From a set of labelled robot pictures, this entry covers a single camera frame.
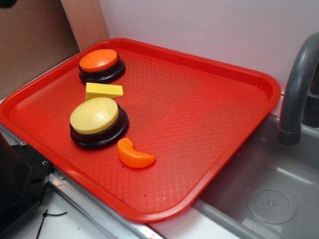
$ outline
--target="yellow button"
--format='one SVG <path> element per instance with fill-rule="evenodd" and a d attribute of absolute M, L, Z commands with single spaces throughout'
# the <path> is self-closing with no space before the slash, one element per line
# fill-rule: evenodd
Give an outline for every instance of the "yellow button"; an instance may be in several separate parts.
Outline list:
<path fill-rule="evenodd" d="M 80 67 L 86 72 L 97 72 L 113 66 L 118 54 L 112 49 L 101 49 L 88 53 L 80 60 Z"/>
<path fill-rule="evenodd" d="M 94 98 L 80 104 L 71 114 L 73 129 L 81 134 L 99 133 L 109 128 L 119 116 L 117 103 L 109 98 Z"/>

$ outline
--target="sink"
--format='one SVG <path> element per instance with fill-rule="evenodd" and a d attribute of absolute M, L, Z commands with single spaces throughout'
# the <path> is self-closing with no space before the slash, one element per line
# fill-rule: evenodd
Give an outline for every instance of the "sink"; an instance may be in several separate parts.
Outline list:
<path fill-rule="evenodd" d="M 278 121 L 267 116 L 194 207 L 242 238 L 318 238 L 319 130 L 303 126 L 299 144 L 286 146 Z"/>

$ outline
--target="yellow block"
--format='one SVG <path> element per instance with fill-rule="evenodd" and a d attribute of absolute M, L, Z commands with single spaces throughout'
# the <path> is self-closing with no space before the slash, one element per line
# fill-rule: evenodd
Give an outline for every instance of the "yellow block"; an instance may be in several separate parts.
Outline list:
<path fill-rule="evenodd" d="M 116 98 L 123 95 L 123 86 L 86 83 L 85 101 L 97 97 Z"/>

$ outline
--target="plastic tray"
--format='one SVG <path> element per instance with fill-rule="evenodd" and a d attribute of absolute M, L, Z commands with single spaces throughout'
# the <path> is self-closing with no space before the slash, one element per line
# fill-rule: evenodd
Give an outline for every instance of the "plastic tray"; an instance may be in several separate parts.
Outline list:
<path fill-rule="evenodd" d="M 69 117 L 85 100 L 80 59 L 110 48 L 125 74 L 112 84 L 127 112 L 137 151 L 156 156 L 144 169 L 124 166 L 117 147 L 78 148 Z M 136 42 L 98 43 L 37 78 L 0 105 L 0 122 L 127 219 L 161 221 L 187 209 L 269 113 L 280 87 L 268 75 Z"/>

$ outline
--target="orange toy piece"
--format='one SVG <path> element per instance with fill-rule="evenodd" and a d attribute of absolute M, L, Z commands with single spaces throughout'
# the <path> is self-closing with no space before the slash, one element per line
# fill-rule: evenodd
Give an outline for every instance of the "orange toy piece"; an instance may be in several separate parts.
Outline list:
<path fill-rule="evenodd" d="M 131 168 L 145 168 L 156 161 L 154 155 L 136 151 L 129 138 L 118 141 L 118 154 L 121 162 Z"/>

